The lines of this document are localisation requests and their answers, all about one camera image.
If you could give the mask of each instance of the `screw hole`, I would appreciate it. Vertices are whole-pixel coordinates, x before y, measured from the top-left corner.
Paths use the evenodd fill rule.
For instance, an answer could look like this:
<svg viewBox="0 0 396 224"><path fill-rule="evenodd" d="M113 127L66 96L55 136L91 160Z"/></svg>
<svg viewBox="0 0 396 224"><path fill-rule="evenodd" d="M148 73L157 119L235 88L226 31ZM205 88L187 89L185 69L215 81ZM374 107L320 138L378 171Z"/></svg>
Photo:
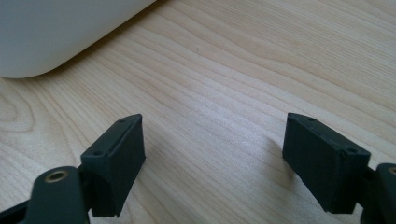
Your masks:
<svg viewBox="0 0 396 224"><path fill-rule="evenodd" d="M389 171L390 171L391 174L396 175L396 166L390 167Z"/></svg>
<svg viewBox="0 0 396 224"><path fill-rule="evenodd" d="M358 150L356 148L353 148L353 147L347 148L346 151L348 151L350 153L357 153L358 152Z"/></svg>
<svg viewBox="0 0 396 224"><path fill-rule="evenodd" d="M45 178L45 181L47 183L54 183L54 182L58 182L60 180L65 179L67 176L69 175L69 173L67 173L67 171L55 171L53 173L51 173L50 175L47 175Z"/></svg>
<svg viewBox="0 0 396 224"><path fill-rule="evenodd" d="M102 155L102 153L103 153L102 151L96 150L93 152L93 156L100 156Z"/></svg>

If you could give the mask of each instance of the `black plastic part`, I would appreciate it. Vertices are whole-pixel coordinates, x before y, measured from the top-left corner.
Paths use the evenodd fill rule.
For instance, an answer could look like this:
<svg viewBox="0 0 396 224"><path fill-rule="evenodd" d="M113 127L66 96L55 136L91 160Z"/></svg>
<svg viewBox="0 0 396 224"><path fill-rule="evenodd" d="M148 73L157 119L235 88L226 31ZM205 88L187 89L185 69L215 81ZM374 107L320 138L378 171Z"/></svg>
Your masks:
<svg viewBox="0 0 396 224"><path fill-rule="evenodd" d="M142 116L115 122L82 155L82 170L92 180L94 217L119 216L145 160Z"/></svg>
<svg viewBox="0 0 396 224"><path fill-rule="evenodd" d="M35 180L23 223L89 223L75 167L58 167Z"/></svg>
<svg viewBox="0 0 396 224"><path fill-rule="evenodd" d="M1 224L15 224L20 223L25 218L25 213L27 209L27 204L29 201L19 203L6 211L0 213L0 223Z"/></svg>
<svg viewBox="0 0 396 224"><path fill-rule="evenodd" d="M315 119L289 113L283 158L325 211L353 212L370 152Z"/></svg>
<svg viewBox="0 0 396 224"><path fill-rule="evenodd" d="M396 164L379 164L373 183L382 217L386 223L396 223Z"/></svg>

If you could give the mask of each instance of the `light wood grain surface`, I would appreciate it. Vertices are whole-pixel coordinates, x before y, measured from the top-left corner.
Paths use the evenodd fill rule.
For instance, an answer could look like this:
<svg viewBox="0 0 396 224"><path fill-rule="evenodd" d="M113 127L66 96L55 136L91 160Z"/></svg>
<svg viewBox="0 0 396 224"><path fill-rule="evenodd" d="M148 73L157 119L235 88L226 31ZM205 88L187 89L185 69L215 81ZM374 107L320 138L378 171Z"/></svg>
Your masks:
<svg viewBox="0 0 396 224"><path fill-rule="evenodd" d="M286 116L375 168L396 162L395 95L395 1L157 1L43 76L0 79L0 210L141 113L147 160L120 218L92 223L358 223L282 160Z"/></svg>

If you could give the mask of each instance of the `white object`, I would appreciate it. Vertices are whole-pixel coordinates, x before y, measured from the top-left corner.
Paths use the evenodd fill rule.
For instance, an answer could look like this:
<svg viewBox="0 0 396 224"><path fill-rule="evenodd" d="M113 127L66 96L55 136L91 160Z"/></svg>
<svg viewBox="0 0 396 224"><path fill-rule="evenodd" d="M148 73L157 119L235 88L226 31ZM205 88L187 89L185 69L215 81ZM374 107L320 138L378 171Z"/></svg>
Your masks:
<svg viewBox="0 0 396 224"><path fill-rule="evenodd" d="M0 77L33 77L66 62L154 0L2 0Z"/></svg>

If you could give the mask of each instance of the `black rectangular block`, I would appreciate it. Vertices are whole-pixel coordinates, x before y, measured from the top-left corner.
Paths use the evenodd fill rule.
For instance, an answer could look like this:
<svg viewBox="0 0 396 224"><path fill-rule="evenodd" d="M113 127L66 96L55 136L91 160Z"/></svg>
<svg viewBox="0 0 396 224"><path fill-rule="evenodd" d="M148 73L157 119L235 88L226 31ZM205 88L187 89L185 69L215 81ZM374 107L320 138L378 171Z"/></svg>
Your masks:
<svg viewBox="0 0 396 224"><path fill-rule="evenodd" d="M120 215L145 158L140 114L115 122L81 155L83 173L93 182L95 217Z"/></svg>
<svg viewBox="0 0 396 224"><path fill-rule="evenodd" d="M283 159L325 211L353 212L369 151L315 119L289 113Z"/></svg>

